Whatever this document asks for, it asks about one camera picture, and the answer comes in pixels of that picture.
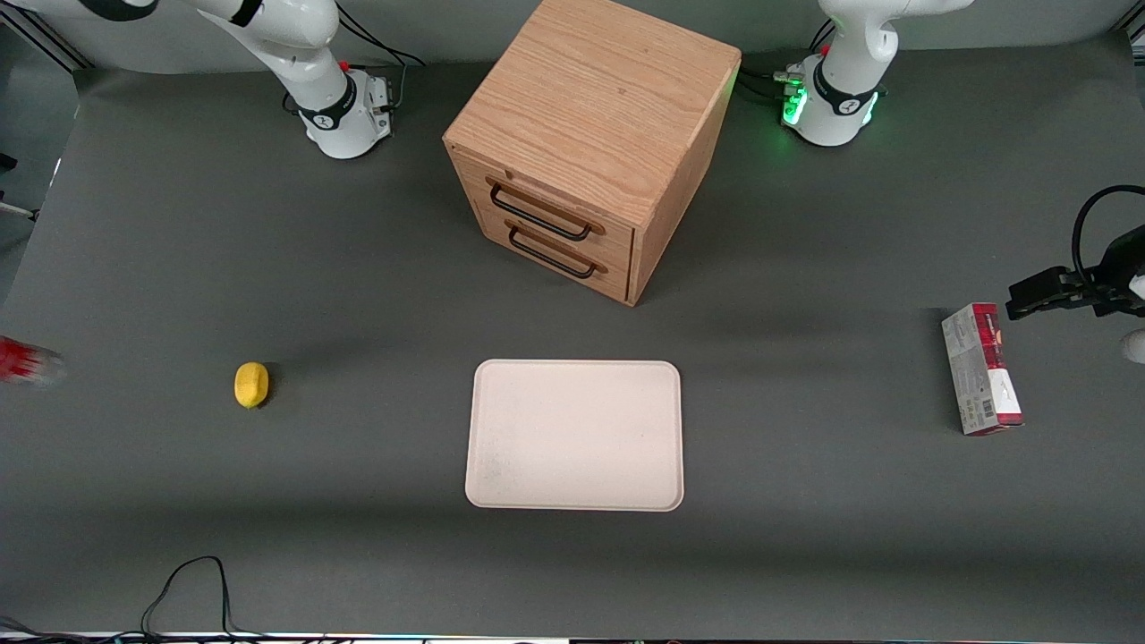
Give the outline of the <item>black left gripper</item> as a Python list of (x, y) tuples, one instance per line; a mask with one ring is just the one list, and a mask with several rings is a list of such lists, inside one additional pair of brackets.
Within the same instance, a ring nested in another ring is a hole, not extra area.
[(1097, 319), (1124, 313), (1144, 319), (1142, 294), (1134, 291), (1134, 280), (1144, 270), (1144, 228), (1136, 227), (1112, 241), (1093, 268), (1093, 285), (1100, 297), (1084, 285), (1077, 272), (1051, 267), (1006, 288), (1006, 317), (1030, 317), (1039, 311), (1085, 309), (1093, 306)]

